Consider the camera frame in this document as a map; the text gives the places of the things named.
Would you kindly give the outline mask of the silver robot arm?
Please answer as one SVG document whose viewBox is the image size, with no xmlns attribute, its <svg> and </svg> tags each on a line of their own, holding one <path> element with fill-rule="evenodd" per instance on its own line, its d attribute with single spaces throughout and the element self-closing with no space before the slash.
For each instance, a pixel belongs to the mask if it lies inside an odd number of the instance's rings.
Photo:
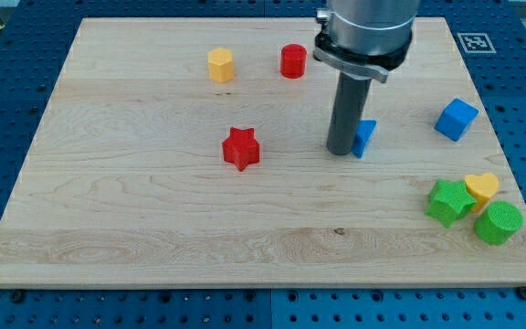
<svg viewBox="0 0 526 329">
<path fill-rule="evenodd" d="M 329 0 L 313 57 L 356 80 L 387 81 L 405 61 L 419 0 Z"/>
</svg>

